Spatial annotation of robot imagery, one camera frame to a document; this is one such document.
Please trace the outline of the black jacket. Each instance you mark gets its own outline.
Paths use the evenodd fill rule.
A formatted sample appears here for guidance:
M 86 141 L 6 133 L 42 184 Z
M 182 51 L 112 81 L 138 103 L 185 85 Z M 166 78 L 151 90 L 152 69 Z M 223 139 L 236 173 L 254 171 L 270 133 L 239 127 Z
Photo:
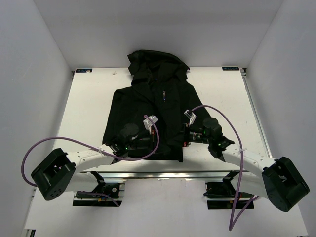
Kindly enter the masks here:
M 144 116 L 154 115 L 160 142 L 149 159 L 183 162 L 180 132 L 189 121 L 184 112 L 202 104 L 187 81 L 189 66 L 170 53 L 153 50 L 137 50 L 128 59 L 131 86 L 114 92 L 102 143 L 111 145 L 128 123 L 145 132 Z

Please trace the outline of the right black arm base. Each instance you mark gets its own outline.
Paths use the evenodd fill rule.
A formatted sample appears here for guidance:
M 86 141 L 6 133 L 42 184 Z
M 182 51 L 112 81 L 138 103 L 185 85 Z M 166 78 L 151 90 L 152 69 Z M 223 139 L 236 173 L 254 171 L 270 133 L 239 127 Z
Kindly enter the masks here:
M 235 193 L 230 194 L 224 189 L 222 182 L 205 183 L 206 192 L 203 194 L 207 200 L 208 210 L 232 210 Z M 250 200 L 251 194 L 239 193 L 236 209 L 241 210 Z

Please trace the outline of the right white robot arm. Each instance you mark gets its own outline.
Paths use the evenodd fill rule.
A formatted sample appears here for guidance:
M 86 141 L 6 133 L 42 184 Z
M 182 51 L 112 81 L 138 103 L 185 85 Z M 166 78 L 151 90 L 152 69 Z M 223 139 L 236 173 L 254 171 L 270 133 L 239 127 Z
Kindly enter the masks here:
M 309 192 L 304 178 L 287 157 L 274 159 L 243 150 L 226 138 L 215 118 L 203 120 L 195 132 L 191 124 L 183 124 L 184 145 L 208 145 L 210 154 L 225 163 L 239 166 L 223 178 L 223 192 L 234 197 L 239 192 L 268 199 L 277 209 L 288 212 Z

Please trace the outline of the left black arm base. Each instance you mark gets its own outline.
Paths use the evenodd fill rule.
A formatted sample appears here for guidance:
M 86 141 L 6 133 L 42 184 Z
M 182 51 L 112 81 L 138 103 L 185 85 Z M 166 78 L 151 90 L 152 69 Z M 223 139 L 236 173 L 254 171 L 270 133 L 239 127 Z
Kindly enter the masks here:
M 120 207 L 124 197 L 125 183 L 119 180 L 105 179 L 92 192 L 76 192 L 73 206 L 77 207 Z

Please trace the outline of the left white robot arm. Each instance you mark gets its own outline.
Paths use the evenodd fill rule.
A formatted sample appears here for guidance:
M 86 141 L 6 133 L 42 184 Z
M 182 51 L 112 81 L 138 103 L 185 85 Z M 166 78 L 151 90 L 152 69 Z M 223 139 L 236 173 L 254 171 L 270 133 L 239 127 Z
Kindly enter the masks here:
M 150 153 L 142 157 L 149 158 L 158 149 L 160 142 L 156 121 L 155 116 L 144 119 L 143 133 L 138 132 L 135 124 L 126 124 L 118 141 L 110 146 L 112 153 L 105 151 L 105 145 L 99 148 L 86 145 L 87 150 L 73 153 L 60 148 L 54 149 L 33 170 L 31 177 L 46 201 L 53 200 L 64 192 L 102 196 L 106 182 L 93 168 L 112 165 L 121 160 L 135 161 L 129 155 L 131 151 L 149 149 Z

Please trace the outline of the right blue table sticker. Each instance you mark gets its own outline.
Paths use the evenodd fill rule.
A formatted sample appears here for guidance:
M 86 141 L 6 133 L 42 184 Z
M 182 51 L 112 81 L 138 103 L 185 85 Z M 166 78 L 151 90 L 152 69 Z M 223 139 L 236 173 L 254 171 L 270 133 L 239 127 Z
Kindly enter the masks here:
M 236 66 L 223 66 L 223 71 L 239 71 L 239 67 Z

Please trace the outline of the blue table sticker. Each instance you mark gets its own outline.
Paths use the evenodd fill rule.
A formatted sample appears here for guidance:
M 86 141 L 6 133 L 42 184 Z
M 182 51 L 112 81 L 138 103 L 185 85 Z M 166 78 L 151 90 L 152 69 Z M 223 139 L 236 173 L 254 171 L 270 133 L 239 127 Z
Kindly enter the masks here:
M 91 73 L 92 69 L 91 68 L 84 68 L 84 69 L 76 69 L 75 73 Z
M 223 66 L 223 71 L 239 71 L 239 67 L 236 66 Z

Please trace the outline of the left blue table sticker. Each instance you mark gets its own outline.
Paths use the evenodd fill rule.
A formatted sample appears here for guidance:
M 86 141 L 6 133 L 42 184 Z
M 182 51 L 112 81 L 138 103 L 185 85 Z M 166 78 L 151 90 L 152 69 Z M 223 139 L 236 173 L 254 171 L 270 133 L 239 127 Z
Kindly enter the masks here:
M 91 73 L 92 69 L 91 68 L 84 68 L 84 69 L 76 69 L 75 73 Z

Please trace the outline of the aluminium table frame rail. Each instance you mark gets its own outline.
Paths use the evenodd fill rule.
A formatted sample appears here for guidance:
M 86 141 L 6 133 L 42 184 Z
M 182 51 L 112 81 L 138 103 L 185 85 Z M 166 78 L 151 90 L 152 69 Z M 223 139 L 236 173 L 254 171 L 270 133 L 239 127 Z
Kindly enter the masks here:
M 222 179 L 230 172 L 238 170 L 219 171 L 98 171 L 104 180 L 127 180 L 127 179 Z M 91 171 L 74 174 L 70 183 L 97 185 L 97 178 Z

